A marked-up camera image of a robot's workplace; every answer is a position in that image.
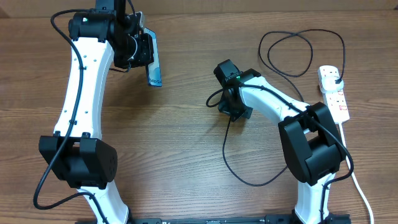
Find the blue Galaxy smartphone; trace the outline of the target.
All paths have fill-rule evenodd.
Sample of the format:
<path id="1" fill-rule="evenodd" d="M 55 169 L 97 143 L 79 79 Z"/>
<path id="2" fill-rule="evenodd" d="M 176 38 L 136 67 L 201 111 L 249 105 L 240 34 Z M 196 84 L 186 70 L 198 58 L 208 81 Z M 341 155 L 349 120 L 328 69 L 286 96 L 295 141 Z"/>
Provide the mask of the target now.
<path id="1" fill-rule="evenodd" d="M 162 86 L 162 76 L 160 72 L 160 62 L 159 62 L 159 52 L 157 46 L 157 37 L 153 30 L 148 28 L 144 29 L 145 34 L 149 34 L 152 38 L 152 48 L 153 48 L 153 59 L 154 61 L 151 62 L 146 66 L 147 72 L 147 82 L 150 86 L 161 87 Z"/>

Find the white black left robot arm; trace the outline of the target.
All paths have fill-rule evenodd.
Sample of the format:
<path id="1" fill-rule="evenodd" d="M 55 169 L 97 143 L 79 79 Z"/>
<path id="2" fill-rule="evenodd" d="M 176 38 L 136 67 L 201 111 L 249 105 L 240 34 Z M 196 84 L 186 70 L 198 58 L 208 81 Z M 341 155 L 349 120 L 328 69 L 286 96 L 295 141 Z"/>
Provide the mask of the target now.
<path id="1" fill-rule="evenodd" d="M 39 151 L 54 173 L 89 203 L 96 223 L 132 223 L 114 178 L 118 155 L 102 140 L 101 110 L 110 71 L 144 67 L 150 86 L 162 86 L 157 38 L 142 12 L 126 13 L 131 1 L 97 1 L 74 9 L 63 38 L 72 49 L 63 109 L 53 134 L 41 136 Z"/>

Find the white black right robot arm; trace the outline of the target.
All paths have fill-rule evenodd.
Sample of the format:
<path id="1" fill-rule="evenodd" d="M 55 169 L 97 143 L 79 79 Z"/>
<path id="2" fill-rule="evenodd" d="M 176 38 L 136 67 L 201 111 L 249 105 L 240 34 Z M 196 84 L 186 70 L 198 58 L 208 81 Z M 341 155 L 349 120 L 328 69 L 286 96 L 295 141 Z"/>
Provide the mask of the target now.
<path id="1" fill-rule="evenodd" d="M 290 214 L 268 214 L 265 223 L 351 223 L 349 215 L 332 214 L 328 206 L 330 185 L 353 173 L 336 177 L 340 164 L 352 157 L 342 142 L 327 105 L 297 101 L 270 85 L 254 69 L 245 72 L 231 60 L 213 73 L 222 88 L 219 112 L 231 122 L 260 111 L 279 129 L 287 168 L 298 181 L 297 203 Z"/>

